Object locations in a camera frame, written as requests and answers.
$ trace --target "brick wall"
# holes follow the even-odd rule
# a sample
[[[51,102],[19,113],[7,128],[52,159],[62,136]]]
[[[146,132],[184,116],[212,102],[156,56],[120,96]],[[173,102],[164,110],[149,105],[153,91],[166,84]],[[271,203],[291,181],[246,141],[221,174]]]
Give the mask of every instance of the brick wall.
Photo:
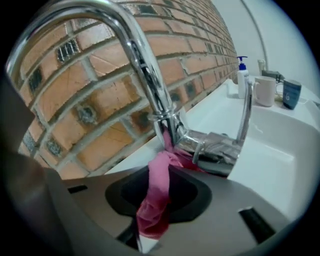
[[[237,54],[210,0],[116,2],[136,17],[173,101],[187,110],[235,77]],[[63,179],[102,175],[155,135],[119,41],[95,20],[70,20],[42,38],[16,86],[36,116],[20,152]]]

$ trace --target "blue cup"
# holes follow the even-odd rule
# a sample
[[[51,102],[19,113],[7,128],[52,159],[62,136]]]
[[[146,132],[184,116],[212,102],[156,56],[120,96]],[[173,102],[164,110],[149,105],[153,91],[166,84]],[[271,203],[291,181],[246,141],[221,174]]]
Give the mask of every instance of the blue cup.
[[[277,86],[280,84],[283,84],[283,105],[290,110],[294,110],[300,98],[302,84],[298,81],[289,79],[285,79],[282,83],[278,83]]]

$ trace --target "pump bottle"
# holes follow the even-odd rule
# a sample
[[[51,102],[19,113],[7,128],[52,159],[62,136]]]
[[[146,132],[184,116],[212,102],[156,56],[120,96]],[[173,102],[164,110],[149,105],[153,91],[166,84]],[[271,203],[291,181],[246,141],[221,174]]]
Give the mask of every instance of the pump bottle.
[[[243,63],[243,58],[248,58],[247,56],[239,56],[240,59],[239,71],[237,72],[238,78],[238,96],[239,99],[244,99],[246,96],[246,90],[249,82],[249,71],[246,68],[246,65]]]

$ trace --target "cup handle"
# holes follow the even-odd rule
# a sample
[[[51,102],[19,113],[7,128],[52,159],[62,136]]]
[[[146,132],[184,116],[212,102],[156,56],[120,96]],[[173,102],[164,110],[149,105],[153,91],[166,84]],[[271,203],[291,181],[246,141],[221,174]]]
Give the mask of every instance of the cup handle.
[[[284,84],[283,82],[279,82],[279,83],[277,83],[277,84],[275,85],[275,94],[278,95],[281,99],[283,99],[283,92],[282,92],[282,94],[280,94],[280,93],[277,91],[277,87],[278,87],[279,85],[283,85],[283,84]]]
[[[260,83],[259,82],[254,82],[253,83],[253,98],[254,98],[254,100],[258,100],[257,99],[257,85],[260,85]]]

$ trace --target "blue pump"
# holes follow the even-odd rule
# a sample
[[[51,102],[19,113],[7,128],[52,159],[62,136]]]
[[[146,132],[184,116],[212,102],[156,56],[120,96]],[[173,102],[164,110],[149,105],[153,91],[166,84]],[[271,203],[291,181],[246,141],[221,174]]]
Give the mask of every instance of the blue pump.
[[[247,67],[246,65],[242,62],[242,58],[248,58],[247,56],[239,56],[237,57],[238,59],[240,59],[240,65],[239,65],[239,70],[246,70]]]

